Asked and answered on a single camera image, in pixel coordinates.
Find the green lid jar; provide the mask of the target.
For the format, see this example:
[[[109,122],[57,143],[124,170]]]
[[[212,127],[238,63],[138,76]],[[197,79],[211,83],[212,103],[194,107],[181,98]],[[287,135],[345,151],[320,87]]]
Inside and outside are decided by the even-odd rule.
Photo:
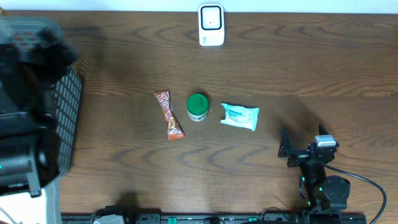
[[[187,100],[188,117],[192,121],[203,121],[208,114],[208,99],[205,95],[192,94]]]

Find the orange candy bar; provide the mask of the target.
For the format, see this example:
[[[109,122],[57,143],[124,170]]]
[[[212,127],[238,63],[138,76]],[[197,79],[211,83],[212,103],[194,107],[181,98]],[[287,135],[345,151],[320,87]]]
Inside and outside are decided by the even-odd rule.
[[[154,96],[164,112],[169,141],[184,138],[185,133],[172,108],[170,92],[168,90],[158,91],[154,93]]]

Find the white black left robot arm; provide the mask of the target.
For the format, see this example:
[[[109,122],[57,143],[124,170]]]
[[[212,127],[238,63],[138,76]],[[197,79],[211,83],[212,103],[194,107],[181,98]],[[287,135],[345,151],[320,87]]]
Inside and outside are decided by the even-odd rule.
[[[50,29],[23,52],[1,44],[1,223],[57,223],[45,189],[60,174],[56,83],[77,60]]]

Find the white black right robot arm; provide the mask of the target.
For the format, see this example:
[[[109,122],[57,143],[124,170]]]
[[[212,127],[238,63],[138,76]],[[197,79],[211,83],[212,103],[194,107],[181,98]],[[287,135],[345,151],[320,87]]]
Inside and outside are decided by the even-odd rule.
[[[339,144],[323,125],[306,149],[294,149],[287,130],[282,128],[279,158],[287,159],[288,167],[301,170],[299,192],[308,207],[292,215],[291,223],[344,224],[366,223],[361,214],[343,213],[350,195],[349,180],[338,175],[327,175],[325,164],[335,158]]]

